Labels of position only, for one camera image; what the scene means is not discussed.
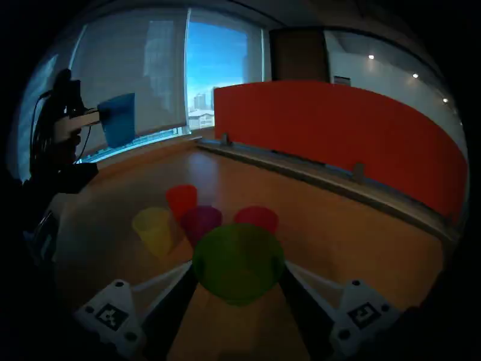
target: purple cup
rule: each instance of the purple cup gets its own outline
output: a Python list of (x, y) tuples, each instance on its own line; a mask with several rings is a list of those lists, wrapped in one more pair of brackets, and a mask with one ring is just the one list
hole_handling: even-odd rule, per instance
[(222, 213), (212, 206), (192, 208), (180, 219), (180, 227), (185, 232), (192, 248), (214, 228), (222, 225)]

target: plastic cup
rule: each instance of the plastic cup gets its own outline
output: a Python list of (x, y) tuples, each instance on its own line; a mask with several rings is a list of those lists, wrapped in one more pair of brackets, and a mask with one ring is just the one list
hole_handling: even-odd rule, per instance
[(180, 226), (193, 248), (205, 234), (220, 225), (222, 225), (222, 213), (211, 206), (192, 208), (180, 219)]
[(217, 227), (197, 244), (193, 257), (198, 281), (228, 304), (243, 306), (279, 280), (284, 252), (274, 235), (252, 224)]
[(190, 184), (178, 185), (165, 193), (165, 198), (176, 221), (197, 206), (197, 188)]
[(135, 93), (124, 94), (100, 103), (100, 122), (107, 144), (117, 148), (135, 138)]
[(146, 208), (133, 218), (132, 227), (147, 249), (158, 258), (165, 257), (172, 248), (170, 213), (164, 208)]
[(275, 234), (279, 224), (277, 214), (266, 207), (252, 206), (241, 209), (234, 217), (234, 223), (248, 223)]

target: sky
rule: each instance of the sky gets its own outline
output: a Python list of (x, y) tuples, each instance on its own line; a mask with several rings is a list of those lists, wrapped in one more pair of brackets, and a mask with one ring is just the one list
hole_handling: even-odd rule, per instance
[(188, 107), (194, 96), (206, 94), (210, 104), (212, 87), (243, 83), (243, 64), (247, 55), (247, 35), (205, 23), (190, 22), (187, 38)]

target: window blind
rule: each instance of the window blind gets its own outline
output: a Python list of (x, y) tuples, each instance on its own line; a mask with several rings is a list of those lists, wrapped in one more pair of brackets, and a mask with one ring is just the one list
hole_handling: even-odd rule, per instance
[[(89, 23), (72, 63), (85, 106), (135, 93), (137, 137), (184, 126), (186, 21), (185, 9), (143, 9)], [(92, 126), (84, 155), (106, 147), (102, 126)]]

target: orange partition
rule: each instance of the orange partition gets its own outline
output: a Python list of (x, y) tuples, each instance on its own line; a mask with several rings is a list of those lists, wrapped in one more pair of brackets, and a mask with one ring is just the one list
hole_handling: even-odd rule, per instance
[(353, 170), (457, 220), (467, 163), (417, 110), (371, 91), (317, 81), (217, 88), (215, 134)]

